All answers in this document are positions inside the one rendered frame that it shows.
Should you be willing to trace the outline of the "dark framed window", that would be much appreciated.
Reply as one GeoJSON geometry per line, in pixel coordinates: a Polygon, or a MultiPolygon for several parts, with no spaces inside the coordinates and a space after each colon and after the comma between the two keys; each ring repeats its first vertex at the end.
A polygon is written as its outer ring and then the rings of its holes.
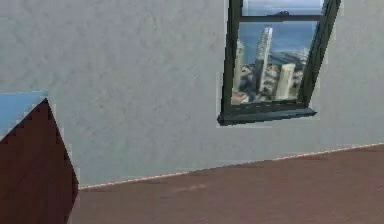
{"type": "Polygon", "coordinates": [[[313,116],[341,0],[229,0],[222,126],[313,116]]]}

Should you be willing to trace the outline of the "dark brown wooden cabinet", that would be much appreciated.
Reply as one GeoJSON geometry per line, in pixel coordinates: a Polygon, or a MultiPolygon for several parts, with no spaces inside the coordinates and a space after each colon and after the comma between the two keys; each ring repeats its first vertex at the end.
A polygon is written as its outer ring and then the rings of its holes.
{"type": "Polygon", "coordinates": [[[0,93],[0,224],[67,224],[77,194],[47,93],[0,93]]]}

